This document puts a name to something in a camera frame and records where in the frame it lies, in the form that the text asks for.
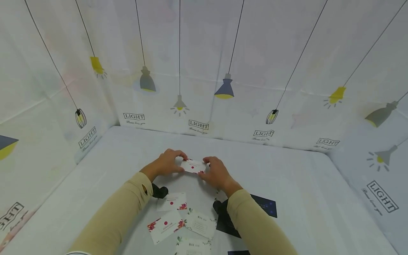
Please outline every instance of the pendant lamp print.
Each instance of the pendant lamp print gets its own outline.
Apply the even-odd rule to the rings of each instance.
[[[366,120],[370,122],[374,127],[379,127],[384,123],[391,115],[391,112],[397,108],[398,103],[408,94],[408,91],[398,100],[392,103],[387,103],[386,107],[375,110],[370,113]]]
[[[181,64],[180,64],[180,52],[181,52],[181,0],[179,0],[179,94],[177,95],[177,102],[174,104],[171,110],[174,110],[174,114],[179,115],[181,117],[181,113],[187,114],[186,110],[189,111],[190,109],[187,108],[186,104],[183,102],[181,97]]]
[[[370,162],[370,167],[375,166],[377,168],[377,172],[381,170],[381,167],[384,167],[385,170],[388,172],[390,169],[388,168],[390,165],[390,160],[391,160],[391,154],[398,149],[398,146],[403,144],[406,140],[408,140],[408,137],[400,142],[398,145],[392,146],[389,150],[386,151],[378,151],[378,152],[369,152],[372,157],[368,158],[367,161]]]
[[[18,139],[0,135],[0,160],[5,159],[13,152]]]
[[[284,89],[284,91],[283,91],[283,93],[282,93],[281,98],[279,99],[279,102],[278,102],[276,108],[275,108],[274,110],[272,110],[272,111],[268,114],[268,116],[266,117],[266,124],[272,124],[273,122],[275,122],[276,117],[278,116],[278,113],[279,113],[279,110],[278,110],[279,104],[280,104],[280,102],[282,101],[282,98],[283,98],[283,96],[284,96],[284,94],[285,94],[285,92],[286,92],[286,89],[288,88],[288,85],[289,85],[289,83],[290,83],[290,80],[292,79],[292,76],[293,76],[293,74],[295,73],[295,70],[296,70],[296,68],[297,68],[297,65],[299,64],[299,62],[300,62],[300,60],[301,60],[301,58],[302,58],[302,55],[303,55],[303,53],[304,53],[304,51],[305,51],[305,49],[306,49],[306,47],[307,47],[307,44],[309,43],[309,40],[310,40],[310,38],[312,37],[312,34],[313,34],[313,32],[314,32],[314,30],[315,30],[315,28],[316,28],[316,25],[317,25],[317,23],[319,22],[320,16],[322,15],[324,8],[326,7],[327,1],[328,1],[328,0],[326,0],[326,2],[324,3],[324,6],[323,6],[323,8],[322,8],[322,10],[320,11],[319,17],[317,18],[316,23],[315,23],[315,25],[314,25],[314,27],[313,27],[313,29],[312,29],[312,32],[310,33],[309,38],[307,39],[306,44],[305,44],[305,46],[303,47],[302,53],[300,54],[299,59],[297,60],[297,63],[296,63],[296,65],[295,65],[295,68],[293,69],[292,74],[290,75],[289,80],[288,80],[288,82],[286,83],[285,89]]]
[[[394,18],[397,16],[397,14],[399,13],[399,11],[402,9],[402,7],[405,5],[405,3],[407,2],[407,0],[405,0],[405,2],[402,4],[402,6],[398,9],[397,13],[394,15],[394,17],[391,19],[391,21],[388,23],[388,25],[385,27],[385,29],[382,31],[382,33],[380,34],[380,36],[377,38],[377,40],[374,42],[374,44],[371,46],[371,48],[367,51],[367,53],[364,55],[363,59],[360,61],[360,63],[357,65],[357,67],[354,69],[354,71],[351,73],[351,75],[348,77],[348,79],[346,80],[346,82],[344,83],[344,85],[342,87],[338,87],[336,89],[335,92],[333,92],[333,94],[331,94],[328,99],[323,100],[323,106],[327,107],[327,109],[330,109],[331,106],[336,107],[336,105],[338,103],[342,103],[342,99],[343,99],[343,95],[344,92],[346,91],[346,85],[348,83],[348,81],[350,80],[350,78],[353,76],[353,74],[357,71],[357,69],[360,67],[361,63],[364,61],[364,59],[367,57],[367,55],[370,53],[370,51],[373,49],[374,45],[378,42],[378,40],[381,38],[381,36],[384,34],[385,30],[387,30],[387,28],[390,26],[391,22],[394,20]]]
[[[137,9],[137,1],[135,0],[136,5],[136,15],[137,15],[137,23],[139,25],[139,35],[140,35],[140,45],[142,46],[142,55],[143,55],[143,64],[142,67],[142,76],[140,77],[140,88],[147,92],[156,92],[156,86],[152,77],[150,76],[150,71],[146,67],[146,61],[144,59],[144,50],[143,50],[143,41],[142,41],[142,31],[140,30],[140,20],[139,20],[139,11]]]
[[[80,108],[77,107],[77,105],[76,105],[74,99],[72,98],[72,95],[71,95],[71,93],[69,92],[69,89],[68,89],[68,87],[67,87],[67,84],[65,83],[64,79],[62,78],[62,75],[61,75],[60,71],[58,70],[57,65],[55,64],[54,59],[52,58],[51,53],[50,53],[50,51],[48,50],[47,45],[45,44],[44,38],[42,37],[42,35],[41,35],[41,33],[40,33],[40,30],[38,29],[37,23],[36,23],[35,20],[34,20],[33,14],[31,13],[30,7],[28,6],[27,0],[24,0],[24,2],[25,2],[25,4],[26,4],[26,6],[27,6],[28,12],[30,13],[31,19],[33,20],[34,26],[35,26],[35,28],[37,29],[38,34],[40,35],[40,38],[41,38],[41,40],[42,40],[42,43],[44,44],[45,49],[47,50],[48,55],[50,56],[51,62],[53,63],[55,69],[57,70],[59,76],[61,77],[61,80],[62,80],[62,82],[64,83],[65,88],[67,89],[67,92],[68,92],[68,94],[69,94],[69,97],[71,98],[72,102],[74,103],[74,106],[75,106],[75,108],[76,108],[76,111],[75,111],[75,120],[76,120],[76,122],[77,122],[77,124],[78,124],[78,127],[79,127],[80,129],[82,129],[84,126],[86,126],[85,113],[84,113],[84,111],[83,111],[82,109],[80,109]]]
[[[84,29],[85,29],[86,35],[88,36],[89,45],[91,46],[91,50],[92,50],[92,54],[93,54],[93,57],[90,57],[91,58],[92,68],[93,68],[93,70],[95,72],[96,77],[101,78],[103,80],[103,79],[106,78],[107,73],[105,72],[105,69],[102,68],[102,65],[101,65],[101,63],[99,61],[99,58],[95,56],[95,52],[93,51],[91,39],[89,37],[88,30],[86,29],[85,21],[84,21],[84,18],[82,17],[81,9],[79,8],[77,0],[75,0],[75,3],[77,4],[79,15],[81,16],[81,20],[82,20],[82,23],[84,24]]]
[[[234,47],[232,49],[232,54],[231,54],[230,67],[228,68],[228,73],[225,74],[225,78],[223,79],[224,83],[217,90],[217,92],[214,94],[217,98],[229,99],[229,98],[234,97],[234,91],[232,90],[232,86],[231,86],[232,79],[231,79],[230,71],[231,71],[232,58],[234,56],[234,51],[235,51],[235,45],[237,43],[239,25],[241,23],[241,17],[242,17],[242,11],[244,9],[244,3],[245,3],[245,0],[242,1],[241,13],[239,15],[239,21],[238,21],[238,27],[237,27],[237,33],[235,35]]]

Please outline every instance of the white tablecloth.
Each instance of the white tablecloth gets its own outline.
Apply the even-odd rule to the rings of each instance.
[[[250,193],[276,201],[275,219],[299,254],[396,254],[330,159],[321,153],[112,127],[46,200],[4,255],[64,254],[104,201],[167,148],[200,160],[215,155]],[[215,190],[188,174],[159,177],[187,206],[213,215]],[[177,236],[205,239],[185,228],[154,246],[147,224],[164,215],[155,199],[135,220],[118,254],[174,254]],[[212,254],[245,250],[241,239],[216,231]]]

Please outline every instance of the black clip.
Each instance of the black clip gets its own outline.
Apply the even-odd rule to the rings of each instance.
[[[215,202],[213,203],[213,208],[214,208],[215,212],[216,212],[218,215],[228,214],[228,212],[227,212],[227,206],[228,206],[228,199],[225,200],[224,202],[215,201]]]
[[[166,187],[157,187],[156,184],[152,183],[153,187],[153,197],[155,198],[164,198],[169,193],[169,190]]]

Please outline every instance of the dark blue business card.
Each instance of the dark blue business card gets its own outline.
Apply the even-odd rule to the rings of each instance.
[[[269,200],[263,197],[258,197],[252,194],[251,194],[251,197],[269,216],[277,218],[275,201],[272,201],[272,200]],[[238,231],[235,229],[229,214],[227,213],[220,214],[218,216],[217,230],[227,233],[229,235],[233,235],[235,237],[241,238]]]
[[[276,211],[276,202],[263,198],[258,197],[251,194],[251,197],[255,200],[255,202],[269,215],[275,218],[278,218],[278,214]]]
[[[228,255],[251,255],[249,251],[229,251]]]

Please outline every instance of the beige sleeve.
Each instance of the beige sleeve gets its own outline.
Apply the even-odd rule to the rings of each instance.
[[[296,255],[285,233],[244,189],[228,200],[228,214],[251,255]]]
[[[115,254],[132,221],[152,194],[153,188],[147,176],[136,173],[99,208],[69,251],[91,255]]]

